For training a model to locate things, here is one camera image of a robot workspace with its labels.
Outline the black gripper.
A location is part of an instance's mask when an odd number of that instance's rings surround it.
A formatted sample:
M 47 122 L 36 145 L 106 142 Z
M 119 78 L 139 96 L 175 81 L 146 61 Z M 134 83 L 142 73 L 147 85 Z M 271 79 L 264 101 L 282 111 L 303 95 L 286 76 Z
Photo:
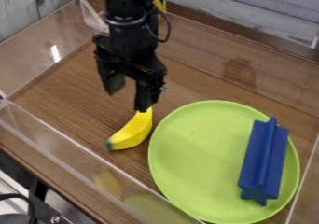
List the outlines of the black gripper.
M 159 38 L 159 23 L 108 23 L 108 35 L 96 35 L 95 58 L 103 88 L 114 95 L 126 77 L 136 80 L 135 110 L 146 112 L 159 101 L 167 68 L 156 49 L 167 39 Z

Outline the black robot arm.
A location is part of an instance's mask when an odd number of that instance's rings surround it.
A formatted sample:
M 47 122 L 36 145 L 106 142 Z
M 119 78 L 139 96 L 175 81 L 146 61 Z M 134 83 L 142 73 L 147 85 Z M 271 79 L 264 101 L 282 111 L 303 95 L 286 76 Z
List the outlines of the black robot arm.
M 115 94 L 126 80 L 136 81 L 135 109 L 140 112 L 159 101 L 167 68 L 156 48 L 160 10 L 155 0 L 104 0 L 103 21 L 110 34 L 96 35 L 95 58 L 104 90 Z

